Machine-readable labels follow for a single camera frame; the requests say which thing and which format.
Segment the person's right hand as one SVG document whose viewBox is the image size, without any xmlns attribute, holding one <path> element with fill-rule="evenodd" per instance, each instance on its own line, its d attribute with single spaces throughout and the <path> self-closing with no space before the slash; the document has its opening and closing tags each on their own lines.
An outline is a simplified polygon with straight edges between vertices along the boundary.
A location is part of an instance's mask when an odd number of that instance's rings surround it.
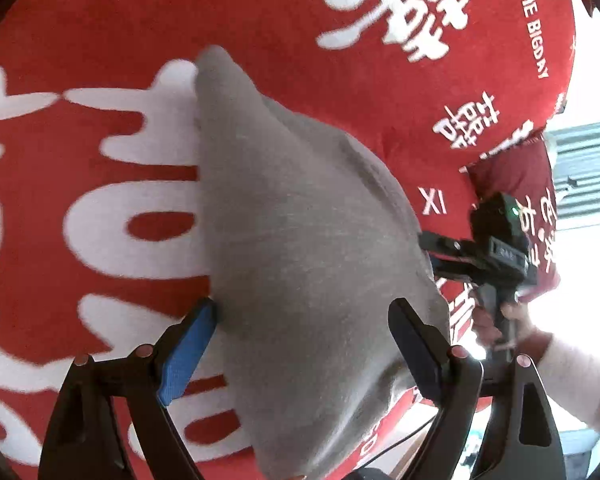
<svg viewBox="0 0 600 480">
<path fill-rule="evenodd" d="M 534 332 L 528 304 L 504 304 L 491 314 L 484 307 L 472 311 L 472 330 L 478 344 L 485 349 L 513 348 Z"/>
</svg>

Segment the right forearm in sleeve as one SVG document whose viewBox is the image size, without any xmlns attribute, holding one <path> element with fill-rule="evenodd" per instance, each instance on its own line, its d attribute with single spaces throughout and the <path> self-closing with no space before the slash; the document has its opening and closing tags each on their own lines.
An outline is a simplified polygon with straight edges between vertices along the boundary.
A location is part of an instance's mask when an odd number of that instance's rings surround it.
<svg viewBox="0 0 600 480">
<path fill-rule="evenodd" d="M 538 360 L 547 395 L 586 426 L 600 432 L 600 361 L 535 328 L 517 351 Z"/>
</svg>

